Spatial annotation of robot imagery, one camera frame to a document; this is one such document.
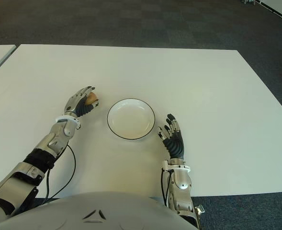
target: black cable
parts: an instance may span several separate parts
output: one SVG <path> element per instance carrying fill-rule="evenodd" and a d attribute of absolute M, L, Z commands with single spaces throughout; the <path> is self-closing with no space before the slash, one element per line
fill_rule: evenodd
<path fill-rule="evenodd" d="M 161 172 L 161 190 L 162 190 L 164 205 L 166 206 L 166 199 L 165 199 L 164 189 L 163 189 L 163 173 L 164 173 L 164 170 L 163 170 L 163 168 L 161 170 L 162 170 L 162 172 Z"/>
<path fill-rule="evenodd" d="M 171 174 L 172 174 L 173 172 L 174 172 L 174 171 L 170 171 L 170 172 L 169 172 L 169 182 L 170 182 Z M 167 189 L 166 189 L 166 194 L 165 194 L 165 206 L 166 206 L 166 201 L 167 201 L 168 193 L 169 193 L 169 182 L 168 182 L 168 187 L 167 187 Z"/>
<path fill-rule="evenodd" d="M 47 176 L 46 176 L 46 188 L 47 188 L 46 196 L 45 196 L 44 201 L 40 205 L 45 204 L 45 202 L 46 202 L 46 200 L 48 199 L 48 196 L 49 196 L 49 174 L 50 174 L 50 169 L 48 169 Z"/>
<path fill-rule="evenodd" d="M 46 201 L 46 203 L 47 203 L 48 201 L 50 201 L 52 198 L 54 198 L 59 192 L 61 192 L 61 191 L 69 184 L 69 182 L 73 179 L 73 176 L 74 176 L 74 174 L 75 174 L 75 170 L 76 170 L 76 156 L 75 156 L 75 153 L 74 153 L 74 151 L 72 150 L 72 148 L 71 148 L 69 145 L 67 145 L 67 146 L 68 146 L 69 149 L 71 150 L 71 152 L 72 152 L 72 154 L 73 154 L 73 157 L 74 157 L 74 171 L 73 171 L 73 174 L 72 174 L 72 176 L 70 177 L 69 181 L 66 183 L 66 185 L 64 185 L 58 192 L 56 192 L 52 197 L 50 197 L 50 198 Z"/>
<path fill-rule="evenodd" d="M 168 199 L 168 193 L 169 193 L 169 182 L 170 182 L 170 178 L 171 178 L 171 174 L 173 173 L 174 171 L 170 171 L 169 172 L 169 181 L 168 181 L 168 187 L 166 189 L 166 194 L 164 194 L 164 188 L 163 188 L 163 173 L 164 173 L 164 170 L 162 169 L 162 172 L 161 172 L 161 190 L 162 190 L 162 195 L 163 195 L 163 201 L 164 201 L 164 205 L 166 205 L 166 202 L 167 202 L 167 199 Z"/>

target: silver metal arm casing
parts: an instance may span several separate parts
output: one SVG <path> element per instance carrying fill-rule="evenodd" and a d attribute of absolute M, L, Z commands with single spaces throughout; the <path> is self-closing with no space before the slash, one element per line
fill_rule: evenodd
<path fill-rule="evenodd" d="M 34 150 L 39 149 L 49 155 L 53 166 L 79 127 L 79 120 L 74 114 L 58 117 L 49 134 L 38 143 Z M 25 161 L 18 163 L 0 182 L 0 222 L 16 214 L 30 195 L 35 196 L 38 193 L 36 186 L 44 178 L 46 170 Z"/>
<path fill-rule="evenodd" d="M 183 159 L 173 158 L 170 159 L 169 162 L 163 161 L 163 170 L 170 172 L 169 208 L 192 223 L 198 229 L 201 229 L 198 216 L 199 213 L 198 210 L 195 211 L 191 199 L 192 182 L 188 174 L 190 167 L 185 165 Z"/>

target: robot finger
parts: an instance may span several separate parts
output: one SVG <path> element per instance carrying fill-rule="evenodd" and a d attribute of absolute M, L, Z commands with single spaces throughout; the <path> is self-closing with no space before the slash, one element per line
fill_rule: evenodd
<path fill-rule="evenodd" d="M 166 118 L 166 122 L 168 123 L 170 127 L 170 136 L 172 136 L 174 134 L 173 124 L 171 123 L 171 121 L 168 118 Z"/>
<path fill-rule="evenodd" d="M 82 93 L 83 90 L 84 90 L 84 88 L 82 88 L 81 90 L 78 90 L 78 91 L 74 94 L 74 96 L 78 96 L 80 93 Z"/>
<path fill-rule="evenodd" d="M 172 120 L 171 123 L 172 123 L 172 125 L 173 125 L 173 127 L 174 127 L 174 130 L 175 130 L 176 132 L 179 132 L 179 131 L 180 131 L 180 127 L 179 127 L 178 122 L 177 122 L 176 120 Z"/>
<path fill-rule="evenodd" d="M 166 131 L 169 133 L 169 137 L 172 136 L 171 130 L 167 125 L 164 125 L 164 128 L 166 129 Z"/>
<path fill-rule="evenodd" d="M 92 105 L 93 105 L 94 108 L 95 108 L 96 106 L 98 106 L 98 105 L 99 105 L 98 99 L 97 99 L 96 101 L 94 101 L 94 102 L 92 103 Z"/>
<path fill-rule="evenodd" d="M 163 133 L 163 130 L 161 129 L 161 127 L 158 127 L 158 135 L 159 135 L 159 137 L 162 139 L 162 140 L 165 140 L 165 139 L 168 139 L 167 137 L 166 137 L 166 135 Z"/>
<path fill-rule="evenodd" d="M 176 118 L 175 118 L 172 114 L 168 114 L 168 119 L 169 119 L 170 121 L 176 120 Z"/>
<path fill-rule="evenodd" d="M 95 87 L 88 86 L 87 90 L 84 93 L 88 96 L 92 92 L 92 90 L 94 90 L 94 89 L 95 89 Z"/>
<path fill-rule="evenodd" d="M 86 94 L 87 92 L 90 93 L 91 90 L 92 90 L 92 87 L 91 87 L 91 86 L 87 86 L 87 87 L 81 89 L 80 93 L 81 93 L 81 94 Z"/>

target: gray carpet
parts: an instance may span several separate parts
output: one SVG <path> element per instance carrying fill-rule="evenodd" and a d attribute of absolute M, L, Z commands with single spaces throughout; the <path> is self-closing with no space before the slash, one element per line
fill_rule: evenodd
<path fill-rule="evenodd" d="M 25 43 L 236 49 L 282 105 L 282 19 L 258 4 L 0 0 L 0 44 Z M 282 229 L 282 193 L 194 201 L 204 230 Z"/>

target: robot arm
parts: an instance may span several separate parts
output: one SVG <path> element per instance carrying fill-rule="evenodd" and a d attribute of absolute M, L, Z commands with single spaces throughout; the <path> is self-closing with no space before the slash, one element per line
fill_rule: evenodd
<path fill-rule="evenodd" d="M 185 165 L 183 159 L 184 145 L 180 127 L 172 114 L 168 114 L 166 121 L 169 127 L 164 126 L 164 128 L 167 130 L 168 135 L 160 127 L 158 127 L 158 135 L 170 155 L 169 161 L 163 161 L 162 168 L 164 172 L 169 172 L 167 179 L 169 186 L 168 207 L 186 221 L 201 229 L 199 215 L 204 213 L 204 209 L 202 205 L 194 207 L 191 199 L 192 182 L 188 175 L 190 167 Z"/>
<path fill-rule="evenodd" d="M 38 193 L 36 188 L 48 169 L 65 150 L 68 141 L 80 128 L 78 117 L 98 106 L 94 87 L 86 87 L 75 93 L 64 109 L 64 115 L 56 119 L 48 135 L 34 150 L 0 182 L 0 222 L 27 210 Z"/>

